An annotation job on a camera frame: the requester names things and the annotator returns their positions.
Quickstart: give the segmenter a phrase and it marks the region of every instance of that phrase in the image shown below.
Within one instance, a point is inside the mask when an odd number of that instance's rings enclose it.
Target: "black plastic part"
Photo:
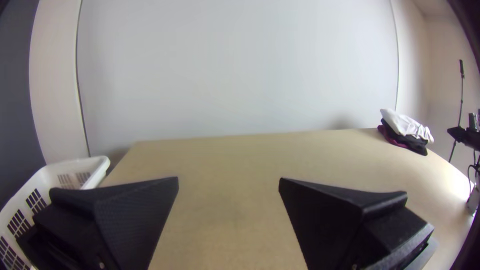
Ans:
[[[477,124],[478,119],[477,119],[477,114],[474,112],[470,112],[468,114],[468,130],[473,131],[473,132],[478,132],[479,131],[479,126]]]
[[[52,188],[52,204],[33,217],[35,233],[18,243],[39,270],[146,270],[178,191],[177,177]]]
[[[278,190],[309,270],[403,269],[433,232],[405,208],[404,191],[364,192],[286,178]]]
[[[460,74],[461,74],[461,77],[464,78],[465,77],[465,74],[464,74],[464,61],[462,59],[459,60],[460,62]]]
[[[480,151],[480,132],[462,128],[461,126],[451,127],[446,130],[456,142]]]
[[[430,237],[423,251],[415,259],[413,259],[413,261],[407,265],[407,267],[405,267],[405,270],[423,269],[435,253],[435,250],[437,250],[438,246],[439,243],[437,240],[435,240],[434,237]]]

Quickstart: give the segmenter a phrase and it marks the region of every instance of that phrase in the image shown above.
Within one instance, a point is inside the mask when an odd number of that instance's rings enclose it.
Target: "stack of clothes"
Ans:
[[[380,109],[381,125],[378,131],[392,145],[426,156],[427,144],[434,142],[430,129],[412,118],[392,109]]]

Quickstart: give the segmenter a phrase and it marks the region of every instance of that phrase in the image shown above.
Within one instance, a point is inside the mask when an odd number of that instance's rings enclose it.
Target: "black cable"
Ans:
[[[464,77],[461,77],[461,97],[460,97],[460,114],[458,115],[458,126],[460,127],[460,120],[462,120],[462,108],[464,107]]]
[[[457,141],[456,140],[453,141],[453,146],[451,147],[451,152],[450,152],[450,157],[448,158],[448,163],[450,163],[452,161],[452,157],[454,156],[455,146],[457,146]]]
[[[476,153],[476,151],[475,151],[475,149],[474,149],[474,150],[473,150],[473,164],[476,164],[476,167],[478,168],[478,167],[479,167],[478,162],[480,162],[480,160],[477,161],[477,156],[475,155],[475,153]],[[477,181],[478,175],[479,175],[479,171],[478,171],[478,170],[475,170],[475,181]]]
[[[468,199],[469,200],[470,200],[470,194],[472,192],[472,182],[470,181],[470,167],[475,169],[473,165],[468,165],[468,169],[466,169],[466,175],[468,177]]]
[[[478,155],[478,158],[476,159],[476,167],[480,168],[480,154]],[[476,169],[475,170],[475,181],[477,181],[477,179],[479,177],[479,174],[480,174],[479,170]]]
[[[458,115],[458,127],[460,127],[460,121],[462,120],[462,109],[464,107],[464,75],[461,75],[461,96],[460,96],[460,114]],[[452,157],[454,156],[455,146],[457,146],[457,141],[453,142],[453,146],[451,147],[450,157],[448,158],[448,163],[452,161]]]

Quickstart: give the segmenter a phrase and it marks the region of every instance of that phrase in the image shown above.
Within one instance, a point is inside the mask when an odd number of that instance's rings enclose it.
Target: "tan tabletop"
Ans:
[[[407,191],[407,207],[435,226],[428,270],[450,268],[473,220],[460,171],[432,151],[391,145],[376,129],[138,142],[102,186],[168,176],[180,189],[151,270],[306,270],[280,177]]]

